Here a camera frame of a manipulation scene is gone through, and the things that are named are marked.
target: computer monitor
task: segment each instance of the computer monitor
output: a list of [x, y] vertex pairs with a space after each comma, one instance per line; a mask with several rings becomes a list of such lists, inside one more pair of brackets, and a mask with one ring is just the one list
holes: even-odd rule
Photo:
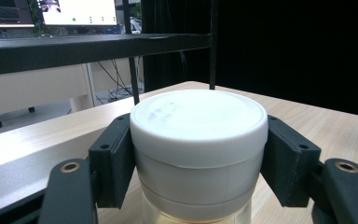
[[27, 0], [0, 0], [0, 28], [34, 27]]
[[115, 0], [35, 0], [42, 25], [117, 25]]

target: wooden table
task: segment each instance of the wooden table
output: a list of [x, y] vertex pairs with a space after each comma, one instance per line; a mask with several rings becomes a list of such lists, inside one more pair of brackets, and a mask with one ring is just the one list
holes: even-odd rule
[[[165, 91], [208, 89], [185, 82], [141, 95], [141, 101]], [[358, 116], [289, 102], [245, 91], [216, 87], [250, 97], [322, 149], [321, 161], [342, 158], [358, 163]], [[85, 158], [88, 149], [117, 116], [129, 113], [125, 99], [0, 134], [0, 208], [44, 188], [50, 169], [60, 161]], [[312, 223], [308, 208], [282, 208], [259, 177], [252, 205], [253, 223]], [[135, 172], [121, 210], [99, 209], [100, 223], [142, 223], [141, 190]]]

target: glass jar base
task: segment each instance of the glass jar base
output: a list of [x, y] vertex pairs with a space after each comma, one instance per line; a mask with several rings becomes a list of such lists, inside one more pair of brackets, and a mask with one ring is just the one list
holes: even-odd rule
[[252, 201], [249, 201], [242, 209], [229, 217], [223, 217], [213, 221], [188, 222], [178, 220], [161, 212], [156, 206], [142, 197], [143, 223], [144, 224], [251, 224]]

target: jar lid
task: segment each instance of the jar lid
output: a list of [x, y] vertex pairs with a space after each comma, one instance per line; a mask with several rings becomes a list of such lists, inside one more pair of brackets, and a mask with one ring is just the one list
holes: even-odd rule
[[157, 161], [219, 167], [264, 149], [267, 112], [258, 102], [230, 92], [171, 91], [133, 108], [131, 136], [137, 150]]

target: desk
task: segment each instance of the desk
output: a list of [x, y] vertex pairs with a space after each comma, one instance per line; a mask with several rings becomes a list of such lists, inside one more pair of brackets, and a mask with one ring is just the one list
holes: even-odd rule
[[[208, 89], [185, 82], [141, 95], [141, 101], [165, 91]], [[322, 149], [321, 161], [342, 158], [358, 163], [358, 116], [284, 101], [245, 91], [216, 87], [250, 97]], [[0, 208], [46, 186], [49, 170], [58, 162], [85, 158], [88, 148], [117, 116], [129, 113], [133, 100], [86, 109], [0, 134]], [[253, 223], [312, 223], [308, 208], [282, 208], [262, 176], [252, 204]], [[123, 208], [99, 209], [100, 223], [142, 223], [141, 190], [136, 172]]]

